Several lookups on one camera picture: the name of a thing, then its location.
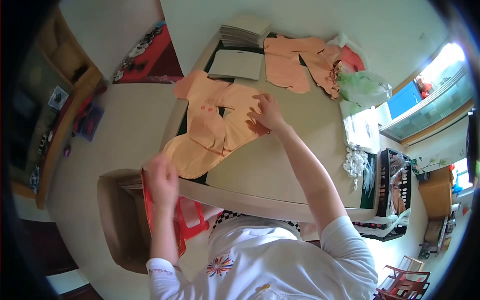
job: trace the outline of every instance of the wooden cabinet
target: wooden cabinet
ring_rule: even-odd
[[[419,192],[425,204],[429,220],[443,219],[452,210],[453,175],[449,167],[430,172],[430,178],[421,181]]]
[[[45,22],[33,47],[40,53],[39,57],[43,57],[46,65],[61,79],[61,84],[57,85],[62,85],[61,87],[70,93],[69,99],[58,113],[58,120],[52,130],[52,140],[39,165],[40,185],[37,194],[29,192],[25,181],[17,181],[12,185],[14,193],[35,199],[37,208],[44,209],[51,177],[62,154],[65,138],[71,133],[71,126],[80,105],[92,94],[103,75],[78,44],[59,8],[56,8]],[[26,73],[43,76],[43,72],[33,71],[35,70],[26,70]]]

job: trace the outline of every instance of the embroidery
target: embroidery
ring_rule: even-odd
[[[219,255],[214,258],[207,266],[207,275],[208,277],[213,277],[215,275],[222,276],[222,273],[227,274],[229,270],[232,269],[233,260],[230,259],[230,251],[225,254]]]
[[[172,276],[172,275],[173,275],[173,272],[168,271],[168,270],[164,270],[164,269],[148,269],[148,277],[152,277],[153,272],[165,273],[165,274],[167,274],[168,276]]]

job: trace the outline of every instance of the peach fabric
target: peach fabric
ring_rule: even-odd
[[[172,158],[179,176],[202,176],[230,153],[255,140],[268,129],[247,116],[261,113],[259,101],[252,96],[260,91],[240,84],[207,78],[203,71],[193,71],[178,81],[174,93],[189,101],[187,133],[170,140],[163,151]],[[231,113],[222,118],[218,107]]]
[[[313,36],[294,39],[277,35],[277,38],[265,39],[264,52],[268,82],[295,93],[310,91],[307,75],[300,65],[300,54],[317,85],[331,95],[332,99],[338,97],[336,76],[341,66],[339,46],[325,47],[324,41]]]

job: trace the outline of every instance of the person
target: person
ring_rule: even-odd
[[[373,257],[330,176],[284,121],[277,101],[270,94],[254,98],[260,101],[262,113],[251,112],[249,117],[282,143],[315,220],[321,248],[302,241],[294,222],[224,211],[209,238],[208,264],[189,282],[177,267],[172,222],[177,172],[159,154],[146,164],[155,201],[147,263],[151,298],[370,299],[378,281]]]

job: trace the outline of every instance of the stack of cardboard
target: stack of cardboard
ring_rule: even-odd
[[[271,22],[251,15],[236,15],[222,24],[220,33],[224,46],[263,48],[270,33]]]

